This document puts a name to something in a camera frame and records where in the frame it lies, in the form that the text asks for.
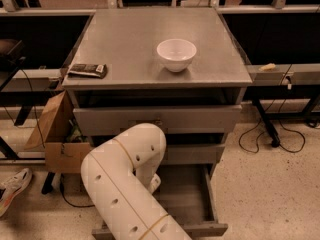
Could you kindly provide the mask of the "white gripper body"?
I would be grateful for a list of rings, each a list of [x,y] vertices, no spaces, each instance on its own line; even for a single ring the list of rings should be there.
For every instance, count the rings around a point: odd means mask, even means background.
[[[148,186],[148,191],[151,194],[153,194],[160,185],[161,185],[161,178],[157,174],[154,174]]]

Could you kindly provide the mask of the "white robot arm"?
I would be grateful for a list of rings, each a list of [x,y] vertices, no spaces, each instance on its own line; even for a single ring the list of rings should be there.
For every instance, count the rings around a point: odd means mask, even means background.
[[[153,197],[166,139],[156,125],[129,128],[83,159],[83,184],[116,240],[191,240]]]

